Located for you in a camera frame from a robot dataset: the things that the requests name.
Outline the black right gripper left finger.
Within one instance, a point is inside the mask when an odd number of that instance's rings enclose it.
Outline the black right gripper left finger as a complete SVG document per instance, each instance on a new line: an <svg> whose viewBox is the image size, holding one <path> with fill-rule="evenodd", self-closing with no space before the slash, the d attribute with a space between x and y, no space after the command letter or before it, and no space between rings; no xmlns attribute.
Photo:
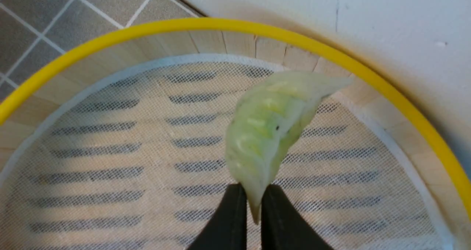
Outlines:
<svg viewBox="0 0 471 250"><path fill-rule="evenodd" d="M241 184L229 184L222 201L189 250L245 250L246 194Z"/></svg>

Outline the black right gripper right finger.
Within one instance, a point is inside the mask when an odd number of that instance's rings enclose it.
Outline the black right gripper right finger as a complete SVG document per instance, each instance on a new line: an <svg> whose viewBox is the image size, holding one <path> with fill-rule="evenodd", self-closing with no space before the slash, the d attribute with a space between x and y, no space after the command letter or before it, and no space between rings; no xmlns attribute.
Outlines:
<svg viewBox="0 0 471 250"><path fill-rule="evenodd" d="M261 204L263 250L331 250L296 210L279 185L270 184Z"/></svg>

